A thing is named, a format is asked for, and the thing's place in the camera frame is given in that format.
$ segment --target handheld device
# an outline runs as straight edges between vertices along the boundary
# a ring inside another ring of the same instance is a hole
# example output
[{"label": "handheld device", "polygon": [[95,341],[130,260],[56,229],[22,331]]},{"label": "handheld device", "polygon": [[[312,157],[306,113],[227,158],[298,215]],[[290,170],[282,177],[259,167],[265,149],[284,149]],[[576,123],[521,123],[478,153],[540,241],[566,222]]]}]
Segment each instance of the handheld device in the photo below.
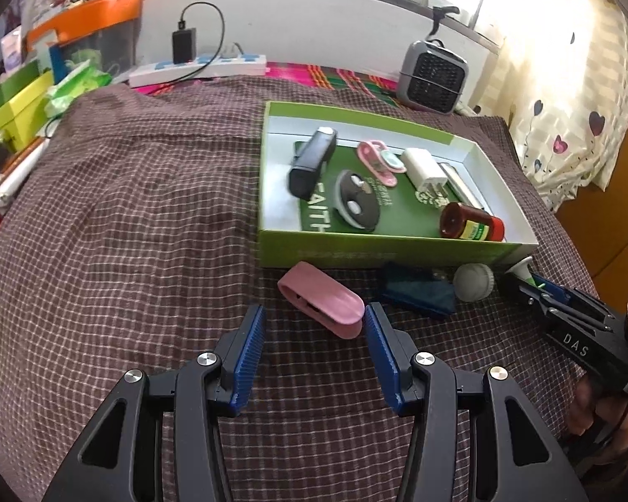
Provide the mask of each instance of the handheld device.
[{"label": "handheld device", "polygon": [[322,126],[300,147],[288,172],[288,191],[293,196],[309,201],[336,146],[337,130]]}]

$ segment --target green card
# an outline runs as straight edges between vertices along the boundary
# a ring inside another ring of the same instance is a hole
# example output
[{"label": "green card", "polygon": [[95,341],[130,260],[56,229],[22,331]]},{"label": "green card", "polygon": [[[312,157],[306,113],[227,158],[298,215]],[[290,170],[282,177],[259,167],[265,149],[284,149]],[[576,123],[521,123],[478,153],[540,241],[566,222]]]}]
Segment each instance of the green card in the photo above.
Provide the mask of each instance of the green card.
[{"label": "green card", "polygon": [[[305,142],[295,143],[295,151]],[[439,238],[440,209],[427,196],[417,192],[407,174],[395,174],[397,186],[388,188],[376,179],[356,156],[355,147],[338,146],[309,202],[300,201],[300,222],[304,231],[367,234],[348,225],[335,208],[337,176],[345,170],[359,174],[372,185],[381,205],[376,236],[409,236]],[[447,185],[450,201],[459,201]]]}]

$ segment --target jar lid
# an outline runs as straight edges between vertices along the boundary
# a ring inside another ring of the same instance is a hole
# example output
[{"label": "jar lid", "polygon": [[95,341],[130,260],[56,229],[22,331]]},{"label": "jar lid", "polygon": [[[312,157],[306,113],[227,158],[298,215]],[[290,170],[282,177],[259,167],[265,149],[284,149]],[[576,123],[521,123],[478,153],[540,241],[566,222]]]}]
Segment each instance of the jar lid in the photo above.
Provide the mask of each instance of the jar lid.
[{"label": "jar lid", "polygon": [[453,276],[453,289],[462,302],[476,302],[491,294],[496,283],[491,268],[485,264],[464,264]]},{"label": "jar lid", "polygon": [[493,225],[486,239],[487,241],[502,241],[505,239],[505,223],[502,222],[502,219],[498,219],[497,217],[491,218]]}]

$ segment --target black power adapter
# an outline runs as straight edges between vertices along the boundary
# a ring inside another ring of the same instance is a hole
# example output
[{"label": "black power adapter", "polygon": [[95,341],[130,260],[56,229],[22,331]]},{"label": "black power adapter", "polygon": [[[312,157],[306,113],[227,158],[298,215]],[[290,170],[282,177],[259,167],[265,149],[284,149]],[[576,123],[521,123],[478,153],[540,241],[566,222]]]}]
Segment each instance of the black power adapter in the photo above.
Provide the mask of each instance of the black power adapter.
[{"label": "black power adapter", "polygon": [[221,19],[221,39],[219,39],[219,46],[216,48],[216,52],[214,55],[205,62],[199,68],[196,68],[192,72],[185,73],[174,79],[172,81],[168,81],[167,83],[163,83],[159,88],[151,92],[151,95],[155,95],[159,93],[161,90],[170,87],[176,83],[185,81],[186,79],[194,79],[198,77],[205,69],[212,64],[216,57],[221,53],[221,48],[224,46],[224,39],[226,38],[226,19],[224,18],[223,12],[219,9],[218,6],[209,3],[209,2],[192,2],[188,4],[181,11],[181,16],[179,16],[179,22],[177,23],[177,29],[172,32],[172,63],[173,64],[185,64],[187,62],[193,62],[197,56],[196,49],[196,29],[195,28],[186,28],[186,21],[184,21],[184,13],[189,7],[194,5],[203,5],[208,7],[213,7],[216,9],[216,12],[219,14],[219,18]]},{"label": "black power adapter", "polygon": [[196,29],[186,28],[183,20],[179,21],[179,29],[172,32],[172,63],[191,62],[196,57]]}]

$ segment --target white wall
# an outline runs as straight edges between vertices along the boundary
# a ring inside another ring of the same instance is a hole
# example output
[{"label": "white wall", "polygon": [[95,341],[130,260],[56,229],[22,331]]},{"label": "white wall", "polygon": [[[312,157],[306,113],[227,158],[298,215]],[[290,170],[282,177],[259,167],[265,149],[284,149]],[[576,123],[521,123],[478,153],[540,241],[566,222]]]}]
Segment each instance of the white wall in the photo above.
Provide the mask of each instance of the white wall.
[{"label": "white wall", "polygon": [[[196,0],[143,0],[138,63],[172,59],[171,33],[179,13]],[[207,0],[226,17],[226,45],[237,41],[247,53],[272,62],[317,64],[397,79],[409,45],[430,31],[422,15],[377,0]],[[196,6],[187,27],[198,32],[198,48],[216,47],[216,11]],[[477,43],[449,28],[438,37],[467,61],[469,77],[461,101],[467,103],[489,56]]]}]

